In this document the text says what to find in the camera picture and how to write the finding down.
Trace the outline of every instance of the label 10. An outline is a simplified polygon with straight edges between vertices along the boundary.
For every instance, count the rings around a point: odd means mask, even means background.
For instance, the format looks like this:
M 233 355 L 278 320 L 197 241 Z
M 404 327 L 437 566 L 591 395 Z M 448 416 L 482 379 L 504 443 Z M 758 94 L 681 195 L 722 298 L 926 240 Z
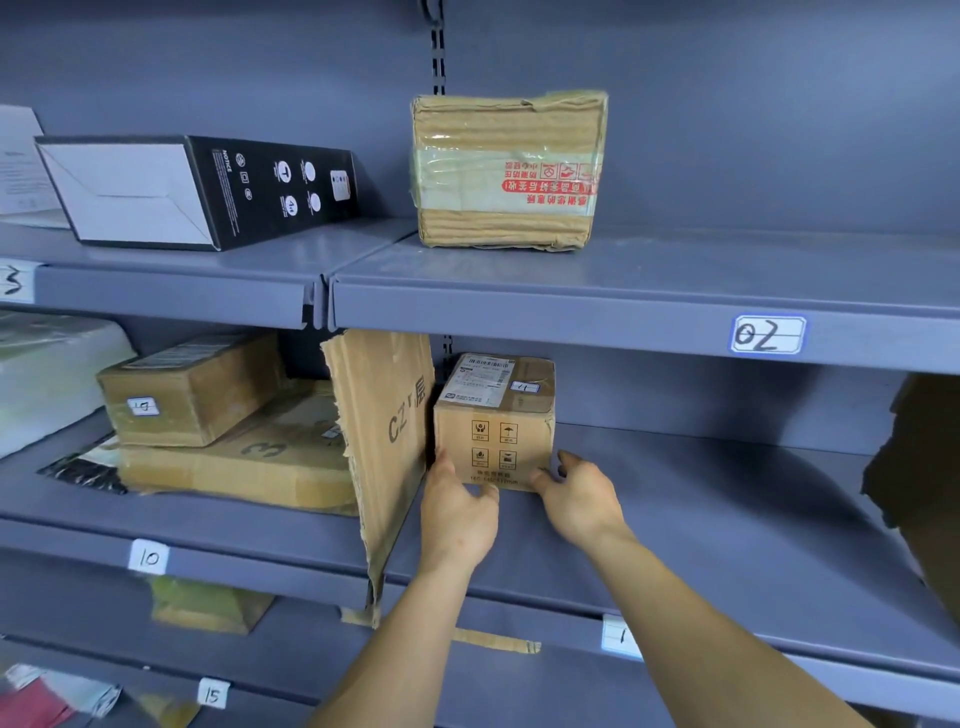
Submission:
M 207 708 L 216 708 L 224 710 L 227 706 L 227 693 L 230 690 L 230 683 L 225 680 L 215 680 L 212 677 L 205 677 L 197 686 L 197 704 Z
M 600 649 L 612 652 L 621 657 L 632 657 L 642 660 L 640 648 L 636 645 L 634 635 L 622 617 L 615 615 L 603 616 L 603 634 L 600 637 Z
M 737 316 L 733 322 L 730 351 L 749 354 L 798 354 L 804 347 L 806 319 L 803 316 Z
M 162 576 L 167 572 L 170 559 L 170 547 L 156 541 L 137 539 L 130 547 L 130 561 L 127 568 L 131 571 Z

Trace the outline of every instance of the brown cardboard box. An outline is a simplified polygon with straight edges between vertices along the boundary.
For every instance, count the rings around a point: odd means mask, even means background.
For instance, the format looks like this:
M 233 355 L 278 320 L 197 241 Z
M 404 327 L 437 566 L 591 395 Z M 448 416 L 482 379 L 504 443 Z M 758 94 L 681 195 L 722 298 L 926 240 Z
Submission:
M 288 508 L 357 515 L 328 381 L 294 382 L 205 448 L 120 448 L 131 490 L 191 490 Z
M 863 492 L 960 622 L 960 376 L 911 375 L 891 409 L 893 434 L 864 471 Z
M 437 448 L 470 483 L 530 490 L 549 468 L 556 429 L 553 362 L 465 353 L 434 408 Z
M 607 136 L 607 94 L 420 96 L 413 192 L 430 246 L 583 248 Z
M 275 333 L 200 336 L 97 378 L 123 445 L 192 448 L 258 410 L 284 379 Z

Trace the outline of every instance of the cardboard box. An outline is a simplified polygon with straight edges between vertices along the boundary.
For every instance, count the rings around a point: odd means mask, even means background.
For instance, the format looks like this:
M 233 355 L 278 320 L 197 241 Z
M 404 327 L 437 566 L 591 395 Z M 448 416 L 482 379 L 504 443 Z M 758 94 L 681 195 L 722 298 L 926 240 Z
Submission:
M 221 251 L 359 213 L 342 149 L 208 136 L 41 136 L 77 239 Z
M 173 576 L 151 576 L 152 619 L 186 629 L 249 635 L 274 602 L 273 595 Z
M 437 448 L 465 482 L 530 490 L 532 471 L 550 467 L 555 395 L 548 359 L 465 353 L 434 408 Z
M 328 381 L 298 381 L 205 448 L 120 448 L 132 490 L 190 490 L 357 515 L 346 443 Z
M 413 193 L 430 246 L 583 248 L 607 136 L 607 94 L 420 96 Z
M 276 334 L 200 336 L 97 375 L 123 445 L 200 448 L 279 392 Z
M 911 375 L 891 409 L 893 434 L 865 469 L 863 492 L 960 622 L 960 376 Z

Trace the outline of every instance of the black and white product box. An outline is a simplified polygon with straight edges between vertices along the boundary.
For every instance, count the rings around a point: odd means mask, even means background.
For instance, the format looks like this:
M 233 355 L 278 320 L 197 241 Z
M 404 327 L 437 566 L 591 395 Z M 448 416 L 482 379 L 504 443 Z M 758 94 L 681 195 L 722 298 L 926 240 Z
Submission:
M 209 136 L 39 136 L 77 239 L 222 251 L 358 214 L 353 155 Z

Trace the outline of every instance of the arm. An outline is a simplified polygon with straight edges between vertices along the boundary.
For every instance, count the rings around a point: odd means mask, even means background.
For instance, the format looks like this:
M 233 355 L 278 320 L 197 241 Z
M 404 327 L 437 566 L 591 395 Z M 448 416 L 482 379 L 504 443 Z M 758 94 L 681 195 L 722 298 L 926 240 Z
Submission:
M 427 728 L 434 723 L 453 628 L 473 570 L 493 546 L 499 491 L 474 497 L 445 452 L 420 507 L 420 567 L 311 728 Z
M 564 451 L 560 459 L 566 483 L 540 472 L 532 485 L 554 527 L 600 572 L 678 726 L 869 726 L 642 546 L 623 519 L 613 484 L 593 463 Z

